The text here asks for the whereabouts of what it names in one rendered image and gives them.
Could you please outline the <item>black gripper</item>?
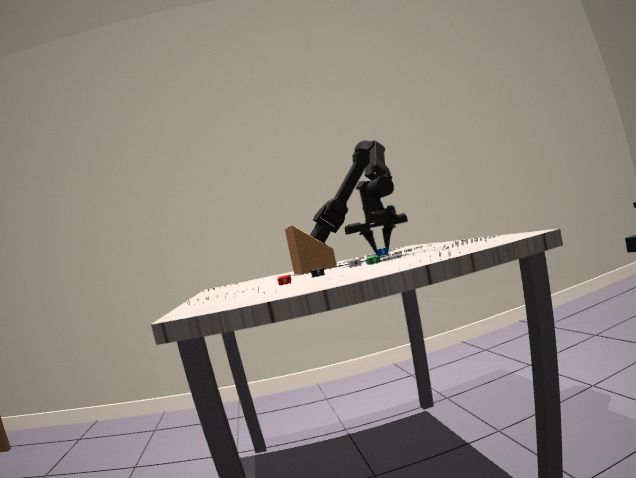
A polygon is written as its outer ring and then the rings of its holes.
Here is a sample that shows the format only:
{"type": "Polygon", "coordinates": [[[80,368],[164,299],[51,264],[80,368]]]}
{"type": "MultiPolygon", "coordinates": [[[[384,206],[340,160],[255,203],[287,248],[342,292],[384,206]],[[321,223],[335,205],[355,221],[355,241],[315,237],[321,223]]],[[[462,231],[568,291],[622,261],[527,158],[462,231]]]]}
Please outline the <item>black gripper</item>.
{"type": "Polygon", "coordinates": [[[399,215],[396,214],[395,216],[391,217],[392,219],[391,222],[384,222],[382,224],[375,224],[373,222],[374,224],[370,224],[369,218],[368,218],[368,214],[369,214],[368,208],[370,209],[370,211],[376,210],[376,209],[380,209],[380,205],[383,206],[381,200],[374,200],[374,201],[369,200],[369,201],[363,202],[363,210],[365,212],[366,223],[361,224],[360,222],[358,222],[358,223],[348,224],[345,226],[346,235],[356,233],[356,232],[361,232],[359,234],[363,235],[367,239],[367,241],[372,246],[375,254],[377,254],[377,248],[373,238],[373,230],[371,231],[371,228],[383,225],[384,228],[382,228],[382,233],[383,233],[384,244],[385,244],[385,248],[388,248],[388,251],[389,251],[391,232],[393,228],[396,227],[395,224],[408,221],[407,216],[405,214],[399,214],[399,215]]]}

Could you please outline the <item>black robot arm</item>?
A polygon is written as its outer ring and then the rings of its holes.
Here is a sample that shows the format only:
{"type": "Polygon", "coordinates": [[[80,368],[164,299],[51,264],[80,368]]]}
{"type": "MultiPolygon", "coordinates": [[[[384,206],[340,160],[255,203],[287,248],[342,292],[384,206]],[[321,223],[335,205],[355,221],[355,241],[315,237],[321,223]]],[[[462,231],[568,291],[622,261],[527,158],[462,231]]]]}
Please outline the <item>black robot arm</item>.
{"type": "MultiPolygon", "coordinates": [[[[394,190],[393,177],[389,168],[385,165],[385,148],[383,145],[377,141],[362,140],[355,147],[352,160],[353,164],[349,169],[349,173],[335,197],[327,201],[314,215],[313,221],[317,223],[310,236],[324,244],[330,232],[336,233],[344,223],[345,215],[348,212],[347,201],[356,186],[356,189],[360,190],[362,203],[369,200],[380,200],[380,198],[390,195],[394,190]],[[358,182],[364,169],[365,177],[371,181],[358,182]],[[356,185],[357,182],[358,185],[356,185]]],[[[368,208],[368,211],[370,224],[373,222],[375,224],[391,222],[391,217],[396,215],[393,205],[388,206],[387,209],[380,205],[380,209],[370,211],[368,208]]]]}

